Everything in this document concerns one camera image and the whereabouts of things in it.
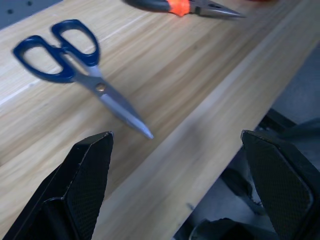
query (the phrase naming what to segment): scissors pivot screw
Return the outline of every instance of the scissors pivot screw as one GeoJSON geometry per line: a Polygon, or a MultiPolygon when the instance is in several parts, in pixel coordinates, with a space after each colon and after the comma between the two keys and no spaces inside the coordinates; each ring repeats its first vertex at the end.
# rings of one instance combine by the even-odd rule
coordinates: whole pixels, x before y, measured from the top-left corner
{"type": "Polygon", "coordinates": [[[103,92],[103,91],[106,89],[106,85],[103,84],[103,83],[98,83],[98,84],[95,86],[95,89],[96,89],[98,92],[103,92]]]}

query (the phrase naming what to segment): pliers jaw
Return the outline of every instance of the pliers jaw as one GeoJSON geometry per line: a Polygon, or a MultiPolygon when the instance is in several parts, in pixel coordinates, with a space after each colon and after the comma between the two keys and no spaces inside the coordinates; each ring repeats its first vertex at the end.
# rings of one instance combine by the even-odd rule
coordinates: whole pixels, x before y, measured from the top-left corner
{"type": "Polygon", "coordinates": [[[204,17],[244,18],[241,13],[210,0],[189,0],[190,13],[204,17]]]}

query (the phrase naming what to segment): wooden table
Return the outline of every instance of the wooden table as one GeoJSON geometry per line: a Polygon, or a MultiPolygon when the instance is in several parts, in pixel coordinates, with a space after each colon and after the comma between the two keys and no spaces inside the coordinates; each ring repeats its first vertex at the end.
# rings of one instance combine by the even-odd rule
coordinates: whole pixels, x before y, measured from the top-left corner
{"type": "MultiPolygon", "coordinates": [[[[170,239],[240,148],[241,130],[259,123],[319,41],[318,0],[218,2],[247,18],[179,18],[120,0],[64,0],[0,31],[0,237],[74,143],[112,130],[93,239],[170,239]],[[104,76],[135,106],[153,140],[81,86],[39,80],[13,57],[30,35],[56,44],[50,26],[65,19],[95,33],[104,76]]],[[[75,43],[92,50],[82,35],[75,43]]],[[[57,71],[42,53],[28,58],[57,71]]]]}

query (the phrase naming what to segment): blue scissors handle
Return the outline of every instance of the blue scissors handle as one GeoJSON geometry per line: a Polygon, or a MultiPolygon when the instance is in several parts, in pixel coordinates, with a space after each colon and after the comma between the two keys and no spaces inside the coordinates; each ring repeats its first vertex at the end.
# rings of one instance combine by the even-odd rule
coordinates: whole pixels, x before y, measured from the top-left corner
{"type": "Polygon", "coordinates": [[[78,60],[88,67],[96,66],[99,63],[100,50],[95,35],[78,19],[64,20],[51,27],[53,35],[60,41],[61,47],[65,52],[72,53],[78,60]],[[86,34],[94,43],[95,50],[93,53],[85,54],[75,48],[68,42],[62,34],[67,30],[79,30],[86,34]]]}
{"type": "Polygon", "coordinates": [[[13,54],[22,63],[22,65],[32,74],[40,79],[54,83],[72,83],[72,78],[76,75],[75,69],[70,66],[70,63],[65,60],[63,54],[71,53],[78,61],[88,67],[95,66],[99,63],[100,50],[99,44],[94,34],[79,20],[65,20],[52,26],[53,35],[60,41],[61,48],[51,46],[41,36],[33,35],[21,41],[14,49],[13,54]],[[70,42],[68,42],[62,33],[67,30],[80,30],[91,38],[95,46],[95,51],[90,54],[80,52],[70,42]],[[62,70],[59,73],[50,74],[39,71],[28,63],[25,59],[25,53],[35,47],[43,47],[53,57],[54,60],[61,66],[62,70]]]}
{"type": "Polygon", "coordinates": [[[75,71],[71,66],[61,57],[63,54],[61,48],[50,46],[41,36],[33,35],[29,36],[21,41],[14,49],[13,54],[22,63],[22,65],[29,70],[32,74],[40,79],[47,80],[55,83],[72,83],[72,78],[75,76],[75,71]],[[47,52],[56,60],[61,66],[62,70],[59,73],[49,74],[30,65],[25,59],[26,51],[35,48],[43,47],[47,52]]]}

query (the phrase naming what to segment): scissors blade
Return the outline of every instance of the scissors blade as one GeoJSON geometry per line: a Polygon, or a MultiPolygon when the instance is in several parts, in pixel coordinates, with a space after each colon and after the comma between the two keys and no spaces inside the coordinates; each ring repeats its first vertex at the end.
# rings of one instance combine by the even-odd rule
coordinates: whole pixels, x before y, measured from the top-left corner
{"type": "Polygon", "coordinates": [[[100,97],[100,100],[121,120],[127,123],[129,126],[137,129],[145,136],[150,139],[153,139],[154,136],[150,132],[149,128],[144,124],[144,122],[137,116],[136,112],[132,112],[131,106],[128,102],[125,104],[120,103],[110,94],[103,94],[100,97]]]}
{"type": "Polygon", "coordinates": [[[144,124],[131,104],[109,83],[101,77],[77,75],[74,81],[82,84],[92,91],[100,101],[110,109],[119,119],[123,120],[132,128],[138,130],[146,137],[153,139],[154,136],[144,124]]]}

